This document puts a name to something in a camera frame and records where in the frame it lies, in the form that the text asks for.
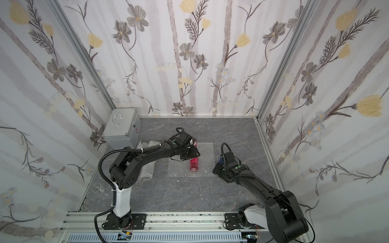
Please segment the pink red bottle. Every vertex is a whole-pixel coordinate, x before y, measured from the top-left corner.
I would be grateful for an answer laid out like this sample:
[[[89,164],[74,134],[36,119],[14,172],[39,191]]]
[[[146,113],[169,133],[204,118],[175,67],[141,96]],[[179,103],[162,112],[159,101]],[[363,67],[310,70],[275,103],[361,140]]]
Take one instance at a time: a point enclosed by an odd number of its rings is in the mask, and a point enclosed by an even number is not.
[[[189,169],[191,172],[197,172],[199,169],[199,165],[198,165],[198,150],[197,150],[197,143],[196,142],[194,142],[193,154],[194,154],[194,157],[190,160]]]

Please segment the bubble wrap sheet stack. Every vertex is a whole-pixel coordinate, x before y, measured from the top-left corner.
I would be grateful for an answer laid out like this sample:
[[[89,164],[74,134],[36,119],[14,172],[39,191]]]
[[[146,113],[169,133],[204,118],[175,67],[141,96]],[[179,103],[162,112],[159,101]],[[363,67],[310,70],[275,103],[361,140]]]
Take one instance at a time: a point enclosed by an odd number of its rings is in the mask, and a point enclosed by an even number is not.
[[[190,160],[183,161],[180,156],[174,156],[168,162],[168,177],[213,177],[216,158],[213,143],[198,143],[197,148],[201,154],[198,157],[198,170],[190,170]]]

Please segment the single bubble wrap sheet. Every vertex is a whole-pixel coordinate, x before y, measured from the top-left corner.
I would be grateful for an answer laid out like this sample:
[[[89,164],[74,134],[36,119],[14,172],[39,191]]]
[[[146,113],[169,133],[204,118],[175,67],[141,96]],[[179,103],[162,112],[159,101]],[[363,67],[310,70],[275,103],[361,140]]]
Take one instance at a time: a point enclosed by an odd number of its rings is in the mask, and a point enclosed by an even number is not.
[[[148,148],[149,147],[149,144],[147,143],[147,142],[142,142],[142,141],[140,141],[139,143],[138,143],[138,145],[137,145],[137,149],[146,149],[146,148]]]

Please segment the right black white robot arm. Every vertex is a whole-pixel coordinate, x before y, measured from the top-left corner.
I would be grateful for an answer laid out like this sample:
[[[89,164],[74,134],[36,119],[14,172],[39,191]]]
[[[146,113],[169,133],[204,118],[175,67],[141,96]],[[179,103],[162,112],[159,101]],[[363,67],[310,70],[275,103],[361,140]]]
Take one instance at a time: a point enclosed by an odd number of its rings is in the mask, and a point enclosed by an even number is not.
[[[256,176],[234,155],[227,143],[221,145],[219,162],[213,169],[227,183],[236,183],[250,191],[262,203],[259,207],[249,203],[237,214],[239,225],[252,225],[267,229],[278,243],[289,243],[309,231],[309,222],[303,215],[295,195],[280,191]]]

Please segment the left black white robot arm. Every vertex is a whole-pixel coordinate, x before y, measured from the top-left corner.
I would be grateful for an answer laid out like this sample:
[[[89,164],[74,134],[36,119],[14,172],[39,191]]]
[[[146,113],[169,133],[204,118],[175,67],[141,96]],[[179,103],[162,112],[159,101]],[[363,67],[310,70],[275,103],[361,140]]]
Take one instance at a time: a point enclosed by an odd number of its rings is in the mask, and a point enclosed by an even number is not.
[[[137,182],[144,166],[164,158],[179,157],[180,161],[200,156],[196,139],[182,128],[176,135],[154,146],[140,149],[124,148],[109,168],[113,185],[113,209],[106,222],[112,227],[123,229],[132,222],[130,197],[131,188]]]

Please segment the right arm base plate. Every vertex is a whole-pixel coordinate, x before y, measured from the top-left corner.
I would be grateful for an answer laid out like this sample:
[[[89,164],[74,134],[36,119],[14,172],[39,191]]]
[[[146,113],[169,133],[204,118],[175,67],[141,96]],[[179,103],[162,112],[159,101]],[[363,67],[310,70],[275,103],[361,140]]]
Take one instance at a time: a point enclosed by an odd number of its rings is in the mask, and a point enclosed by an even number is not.
[[[224,222],[223,227],[226,230],[237,230],[237,229],[243,229],[243,226],[241,225],[238,214],[237,213],[225,213],[224,214]]]

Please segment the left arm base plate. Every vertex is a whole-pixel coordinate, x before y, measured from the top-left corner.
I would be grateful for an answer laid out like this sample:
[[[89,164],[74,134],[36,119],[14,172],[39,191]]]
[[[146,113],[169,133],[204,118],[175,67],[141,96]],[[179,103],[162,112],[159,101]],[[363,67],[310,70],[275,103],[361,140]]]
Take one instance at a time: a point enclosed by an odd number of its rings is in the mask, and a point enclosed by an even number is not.
[[[143,230],[147,214],[127,214],[119,218],[114,213],[109,214],[103,223],[104,230]]]

